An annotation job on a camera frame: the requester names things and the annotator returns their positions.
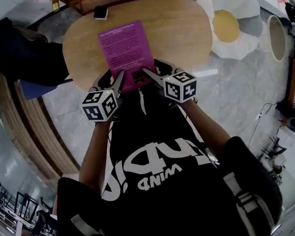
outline wooden panel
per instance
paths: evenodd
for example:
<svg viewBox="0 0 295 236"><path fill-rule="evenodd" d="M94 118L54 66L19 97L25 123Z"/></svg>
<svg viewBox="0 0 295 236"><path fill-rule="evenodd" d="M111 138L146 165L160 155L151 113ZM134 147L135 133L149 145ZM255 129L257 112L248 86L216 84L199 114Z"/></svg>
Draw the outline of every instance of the wooden panel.
<svg viewBox="0 0 295 236"><path fill-rule="evenodd" d="M63 56L78 86L88 91L108 70L98 33L136 20L143 23L154 58L184 69L206 62L212 33L201 6L192 0L137 0L109 7L106 21L88 14L70 26L64 36Z"/></svg>
<svg viewBox="0 0 295 236"><path fill-rule="evenodd" d="M76 174L79 172L79 164L69 151L65 151L43 113L37 99L25 100L20 86L16 86L16 93L24 114L46 153L63 174Z"/></svg>
<svg viewBox="0 0 295 236"><path fill-rule="evenodd" d="M13 142L21 155L30 164L33 170L46 184L53 185L62 176L62 172L44 151L38 148L31 134L26 128L24 119L21 118L9 85L3 75L0 74L0 116L8 132L12 135Z"/></svg>

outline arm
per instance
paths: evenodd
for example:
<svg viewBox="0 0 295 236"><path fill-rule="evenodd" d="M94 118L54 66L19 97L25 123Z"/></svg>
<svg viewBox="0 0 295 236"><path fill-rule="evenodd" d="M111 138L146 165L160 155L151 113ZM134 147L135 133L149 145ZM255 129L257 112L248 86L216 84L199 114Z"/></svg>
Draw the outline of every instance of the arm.
<svg viewBox="0 0 295 236"><path fill-rule="evenodd" d="M219 159L226 142L231 138L229 134L215 121L213 121L192 100L180 105L186 112L191 122L195 125L203 141Z"/></svg>
<svg viewBox="0 0 295 236"><path fill-rule="evenodd" d="M105 178L107 141L111 121L96 124L83 159L79 181L101 193Z"/></svg>

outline black chair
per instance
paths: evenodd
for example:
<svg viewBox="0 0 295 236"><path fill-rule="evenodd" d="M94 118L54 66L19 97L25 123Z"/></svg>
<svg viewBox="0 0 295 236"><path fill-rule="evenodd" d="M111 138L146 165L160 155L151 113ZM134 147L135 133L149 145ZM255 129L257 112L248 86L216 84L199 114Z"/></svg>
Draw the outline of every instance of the black chair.
<svg viewBox="0 0 295 236"><path fill-rule="evenodd" d="M49 213L52 213L53 212L53 208L50 207L49 205L47 205L44 201L43 201L43 197L40 197L40 202L41 202L41 205L43 207L45 207Z"/></svg>
<svg viewBox="0 0 295 236"><path fill-rule="evenodd" d="M39 236L40 232L43 230L44 226L50 230L53 235L58 235L58 221L50 216L49 212L39 210L37 212L38 220L35 227L32 229L31 233L33 236Z"/></svg>
<svg viewBox="0 0 295 236"><path fill-rule="evenodd" d="M270 158L273 158L277 155L280 155L282 154L283 152L286 151L286 148L285 147L282 147L279 145L279 141L280 141L280 138L277 138L275 139L274 137L269 137L271 139L271 141L274 143L274 146L273 148L271 149L271 151L268 151L267 149L265 150L261 150L264 154L266 154L267 156L269 156Z"/></svg>
<svg viewBox="0 0 295 236"><path fill-rule="evenodd" d="M21 209L17 212L16 211L16 206L18 205L18 203L21 204ZM34 210L32 212L32 214L30 215L30 211L29 211L29 205L30 203L34 204L35 207L34 207ZM29 213L29 223L32 222L33 218L34 218L34 215L35 215L35 212L37 210L37 207L38 207L38 202L33 199L32 197L30 197L28 194L22 194L20 192L17 193L16 195L16 200L15 200L15 205L14 205L14 213L17 214L18 216L20 216L21 218L25 219L26 217L26 213L28 212Z"/></svg>

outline table leg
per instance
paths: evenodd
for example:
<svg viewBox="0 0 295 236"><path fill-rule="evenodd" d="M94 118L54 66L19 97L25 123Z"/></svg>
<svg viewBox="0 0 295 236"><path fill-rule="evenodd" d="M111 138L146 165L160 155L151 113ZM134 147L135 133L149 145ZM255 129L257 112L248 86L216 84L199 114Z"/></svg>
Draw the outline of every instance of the table leg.
<svg viewBox="0 0 295 236"><path fill-rule="evenodd" d="M64 3L65 5L67 5L68 7L70 7L70 8L72 8L72 9L76 10L76 11L79 12L81 15L83 15L83 11L81 11L80 9L78 9L74 4L70 4L69 1L67 1L67 0L59 0L59 1L63 2L63 3Z"/></svg>
<svg viewBox="0 0 295 236"><path fill-rule="evenodd" d="M20 221L18 221L17 226L16 226L15 236L21 236L22 228L23 228L23 224Z"/></svg>

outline cable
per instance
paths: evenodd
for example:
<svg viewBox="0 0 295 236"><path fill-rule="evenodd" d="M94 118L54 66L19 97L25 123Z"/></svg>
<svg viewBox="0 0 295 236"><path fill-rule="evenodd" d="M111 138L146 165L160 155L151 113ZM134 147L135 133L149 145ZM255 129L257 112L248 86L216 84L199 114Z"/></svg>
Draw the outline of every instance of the cable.
<svg viewBox="0 0 295 236"><path fill-rule="evenodd" d="M108 131L108 141L109 141L109 143L111 144L112 143L112 141L110 140L110 138L109 138L109 134L110 134L110 132L112 131L112 129L113 129L113 126L109 129L109 131Z"/></svg>
<svg viewBox="0 0 295 236"><path fill-rule="evenodd" d="M270 107L269 107L269 109L266 111L265 115L267 115L267 114L269 113L269 111L271 110L272 106L275 106L275 105L277 105L277 104L265 103L264 106L262 107L262 110L260 111L260 114L261 114L261 115L259 116L258 123L257 123L257 125L256 125L256 127L255 127L255 129L254 129L254 132L252 133L252 135L251 135L251 137L250 137L250 139L249 139L249 142L248 142L248 145L247 145L248 148L249 148L250 142L251 142L251 140L252 140L252 138L253 138L253 136L254 136L256 130L257 130L257 127L258 127L258 125L259 125L259 123L260 123L261 116L262 116L262 112L263 112L263 110L265 109L266 105L270 105Z"/></svg>

